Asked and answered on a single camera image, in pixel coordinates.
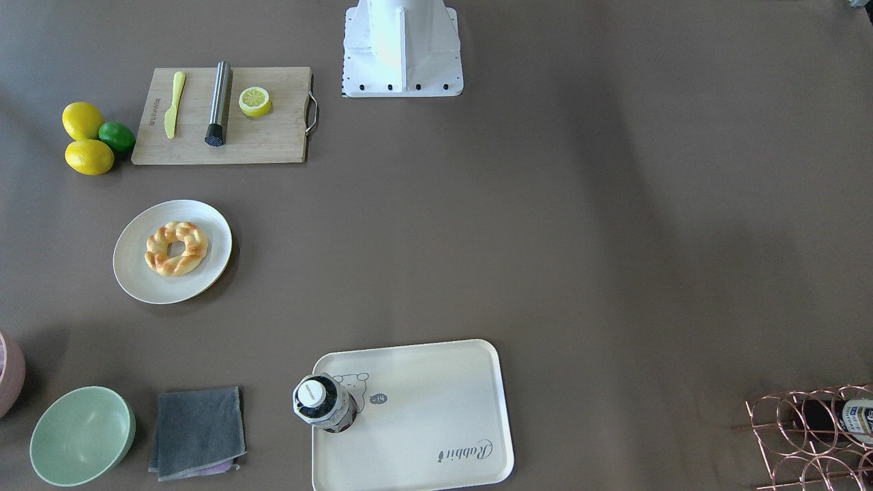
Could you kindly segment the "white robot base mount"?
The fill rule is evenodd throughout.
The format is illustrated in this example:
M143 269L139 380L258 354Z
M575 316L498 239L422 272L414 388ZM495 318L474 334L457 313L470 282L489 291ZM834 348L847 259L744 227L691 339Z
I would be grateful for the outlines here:
M345 13L347 98L462 94L458 15L443 1L359 1Z

